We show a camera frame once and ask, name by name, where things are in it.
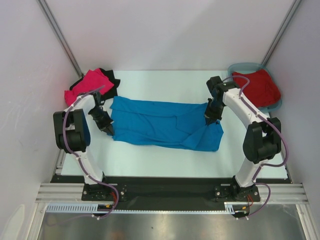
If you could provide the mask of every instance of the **wall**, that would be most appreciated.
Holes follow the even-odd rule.
[[[261,62],[293,0],[48,0],[83,72]]]
[[[58,153],[52,114],[77,76],[35,0],[3,1],[0,22],[0,235],[23,205],[20,239]]]
[[[320,1],[306,0],[288,27],[268,68],[282,91],[283,105],[274,115],[289,144],[289,170],[302,182],[320,223]]]

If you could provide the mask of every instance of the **blue basket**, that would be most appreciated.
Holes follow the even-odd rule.
[[[271,76],[272,80],[274,79],[270,74],[269,70],[265,66],[259,63],[254,63],[254,62],[244,62],[244,63],[233,64],[228,68],[228,75],[232,76],[233,72],[237,72],[240,74],[252,74],[252,73],[255,73],[256,71],[259,71],[260,69],[266,70],[268,74]],[[270,113],[272,111],[279,109],[281,105],[282,105],[282,100],[280,99],[275,104],[272,104],[266,107],[259,107],[259,110],[263,113]]]

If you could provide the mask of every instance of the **metal floor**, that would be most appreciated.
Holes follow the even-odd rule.
[[[111,214],[99,220],[46,213],[38,240],[304,240],[295,205],[267,205],[249,220],[215,214]]]

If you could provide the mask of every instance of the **table surface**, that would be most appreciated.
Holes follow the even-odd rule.
[[[115,71],[121,79],[119,96],[133,100],[202,104],[211,97],[206,82],[210,77],[227,77],[227,71]],[[113,99],[104,108],[111,115]],[[246,128],[238,117],[225,107],[221,126],[224,134],[216,152],[138,146],[114,141],[100,132],[91,116],[87,116],[91,134],[90,149],[94,160],[106,176],[231,178],[240,169],[245,155],[242,145]],[[277,154],[271,164],[283,161]],[[62,175],[82,175],[76,161],[66,154]],[[259,178],[286,179],[284,167],[264,167]]]

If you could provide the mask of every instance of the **blue cloth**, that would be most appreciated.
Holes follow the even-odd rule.
[[[218,121],[206,125],[207,103],[186,104],[113,98],[113,139],[135,145],[217,151],[223,135]]]

